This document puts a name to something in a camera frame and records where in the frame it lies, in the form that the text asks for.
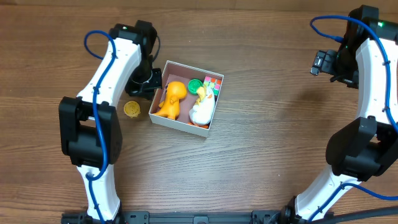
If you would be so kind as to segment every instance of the box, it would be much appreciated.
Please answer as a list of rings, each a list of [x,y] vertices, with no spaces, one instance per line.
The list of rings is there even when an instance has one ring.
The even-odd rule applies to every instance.
[[[200,128],[200,127],[196,127],[196,126],[188,124],[188,122],[190,122],[188,112],[192,108],[192,106],[195,104],[195,102],[198,98],[198,95],[193,95],[193,94],[189,93],[188,90],[187,90],[187,96],[184,99],[180,100],[180,115],[178,116],[178,118],[175,121],[172,119],[163,118],[161,116],[157,116],[157,115],[153,114],[153,113],[158,112],[158,110],[160,110],[159,103],[161,101],[163,101],[165,98],[165,87],[167,84],[169,84],[172,81],[180,81],[180,82],[184,83],[185,86],[187,87],[188,82],[191,79],[197,78],[197,79],[203,81],[206,76],[221,80],[220,91],[216,98],[216,106],[215,106],[215,109],[216,109],[217,102],[220,98],[224,75],[220,75],[220,74],[217,74],[214,72],[209,72],[209,71],[199,69],[199,68],[194,68],[194,67],[187,66],[187,65],[182,65],[182,64],[176,63],[176,62],[167,61],[166,66],[164,67],[164,70],[163,70],[163,75],[162,75],[163,89],[156,90],[154,100],[149,109],[149,117],[150,117],[151,121],[154,124],[159,124],[159,125],[163,125],[163,126],[166,126],[169,128],[174,128],[177,130],[181,130],[181,131],[185,131],[188,133],[197,134],[199,136],[207,137],[209,135],[209,131],[211,129],[213,117],[211,118],[210,125],[209,125],[208,129]]]

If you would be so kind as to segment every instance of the wooden tabletop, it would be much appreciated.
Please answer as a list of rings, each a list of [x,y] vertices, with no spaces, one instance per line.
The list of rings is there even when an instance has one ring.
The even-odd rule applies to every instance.
[[[100,64],[85,51],[84,35],[138,19],[152,22],[162,39],[156,67],[172,60],[223,74],[224,82],[208,138],[152,124],[150,101],[122,95],[119,105],[141,106],[137,119],[118,107],[123,149],[115,181],[124,209],[280,209],[324,168],[329,138],[358,106],[357,90],[309,73],[317,50],[338,44],[308,23],[335,13],[0,6],[0,223],[59,223],[62,213],[86,209],[83,181],[61,152],[58,104],[76,96]],[[397,14],[381,19],[398,22]],[[334,35],[346,29],[341,21],[317,25]],[[103,54],[106,40],[92,37],[90,48]],[[397,195],[397,175],[393,165],[363,186]],[[351,190],[332,210],[395,204]]]

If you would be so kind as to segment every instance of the orange giraffe toy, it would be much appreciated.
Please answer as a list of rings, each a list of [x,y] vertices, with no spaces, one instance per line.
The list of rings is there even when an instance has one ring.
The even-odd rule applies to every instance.
[[[187,88],[182,82],[170,82],[166,88],[166,99],[159,104],[161,108],[154,115],[176,119],[180,114],[180,100],[187,95]]]

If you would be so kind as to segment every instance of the green lid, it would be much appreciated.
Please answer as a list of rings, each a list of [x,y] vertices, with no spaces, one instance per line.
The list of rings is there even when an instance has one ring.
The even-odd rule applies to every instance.
[[[190,93],[197,95],[197,90],[201,86],[203,86],[203,83],[199,79],[193,79],[188,83],[188,90]]]

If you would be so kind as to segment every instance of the pink and green checkered block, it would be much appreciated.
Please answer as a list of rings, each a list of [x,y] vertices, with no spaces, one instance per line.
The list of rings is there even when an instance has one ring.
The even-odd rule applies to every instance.
[[[210,87],[213,90],[214,95],[218,96],[218,94],[220,93],[221,80],[211,77],[206,77],[203,84],[206,85],[207,87]]]

